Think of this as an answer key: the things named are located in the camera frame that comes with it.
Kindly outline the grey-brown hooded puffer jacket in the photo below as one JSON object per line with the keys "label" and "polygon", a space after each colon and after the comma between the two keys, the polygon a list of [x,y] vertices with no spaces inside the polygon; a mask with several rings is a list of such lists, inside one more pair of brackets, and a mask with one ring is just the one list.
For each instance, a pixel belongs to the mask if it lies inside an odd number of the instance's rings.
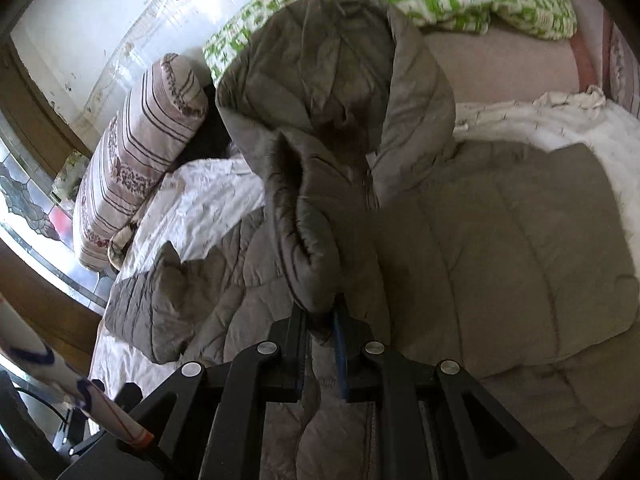
{"label": "grey-brown hooded puffer jacket", "polygon": [[304,307],[307,385],[268,408],[262,478],[378,476],[374,409],[338,393],[336,304],[410,360],[457,361],[573,477],[606,471],[639,416],[639,282],[589,148],[454,140],[446,76],[385,0],[288,4],[216,104],[264,206],[202,258],[160,248],[105,326],[157,364],[221,364]]}

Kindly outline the wooden door with stained glass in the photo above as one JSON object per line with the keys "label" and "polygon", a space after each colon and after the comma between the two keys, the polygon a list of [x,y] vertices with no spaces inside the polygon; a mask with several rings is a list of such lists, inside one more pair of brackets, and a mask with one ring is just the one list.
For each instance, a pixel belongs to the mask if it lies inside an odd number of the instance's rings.
{"label": "wooden door with stained glass", "polygon": [[83,373],[114,283],[73,251],[72,215],[53,192],[71,154],[87,154],[47,102],[12,39],[1,43],[1,290]]}

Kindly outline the white floral bed sheet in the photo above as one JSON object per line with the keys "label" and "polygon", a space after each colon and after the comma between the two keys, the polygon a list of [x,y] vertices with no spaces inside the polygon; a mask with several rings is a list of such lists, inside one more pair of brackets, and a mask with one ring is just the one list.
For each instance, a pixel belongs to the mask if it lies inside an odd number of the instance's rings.
{"label": "white floral bed sheet", "polygon": [[[534,102],[460,103],[454,140],[514,141],[544,151],[582,143],[608,174],[631,253],[639,253],[639,121],[597,87],[568,94],[548,92]],[[244,214],[264,203],[262,180],[242,156],[200,159],[164,177],[139,214],[117,278],[149,270],[156,253],[171,243],[181,259],[202,258]],[[175,364],[154,364],[139,350],[100,326],[89,376],[116,396],[127,382],[150,393]]]}

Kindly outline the striped floral pillow left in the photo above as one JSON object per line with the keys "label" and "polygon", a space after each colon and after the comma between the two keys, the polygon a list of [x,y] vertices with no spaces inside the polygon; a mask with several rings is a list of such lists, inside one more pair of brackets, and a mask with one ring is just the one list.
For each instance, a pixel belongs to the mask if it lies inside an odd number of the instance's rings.
{"label": "striped floral pillow left", "polygon": [[208,99],[183,55],[165,54],[129,90],[78,188],[73,240],[83,266],[108,267],[111,238],[134,218],[207,111]]}

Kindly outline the small patterned box by door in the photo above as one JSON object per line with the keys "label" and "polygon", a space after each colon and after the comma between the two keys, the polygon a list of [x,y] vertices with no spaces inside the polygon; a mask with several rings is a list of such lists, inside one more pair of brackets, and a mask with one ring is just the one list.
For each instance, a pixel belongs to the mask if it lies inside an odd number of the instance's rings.
{"label": "small patterned box by door", "polygon": [[62,169],[53,180],[51,196],[57,201],[76,200],[79,185],[87,171],[90,159],[81,152],[72,151]]}

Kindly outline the striped floral cushion right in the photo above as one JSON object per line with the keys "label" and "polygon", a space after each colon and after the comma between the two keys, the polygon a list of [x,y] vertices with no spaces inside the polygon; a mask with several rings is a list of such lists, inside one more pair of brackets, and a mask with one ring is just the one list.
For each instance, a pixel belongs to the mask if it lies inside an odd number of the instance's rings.
{"label": "striped floral cushion right", "polygon": [[608,14],[604,21],[603,82],[608,96],[639,118],[639,61]]}

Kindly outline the pink red sofa bed frame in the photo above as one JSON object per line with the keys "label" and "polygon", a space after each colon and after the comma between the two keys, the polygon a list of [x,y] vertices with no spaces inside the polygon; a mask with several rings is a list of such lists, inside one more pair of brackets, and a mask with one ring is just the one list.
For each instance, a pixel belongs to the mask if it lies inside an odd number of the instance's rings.
{"label": "pink red sofa bed frame", "polygon": [[533,101],[548,91],[575,93],[592,84],[611,99],[603,82],[604,21],[611,14],[600,0],[572,3],[578,29],[569,40],[536,39],[498,18],[485,35],[431,29],[424,39],[458,102]]}

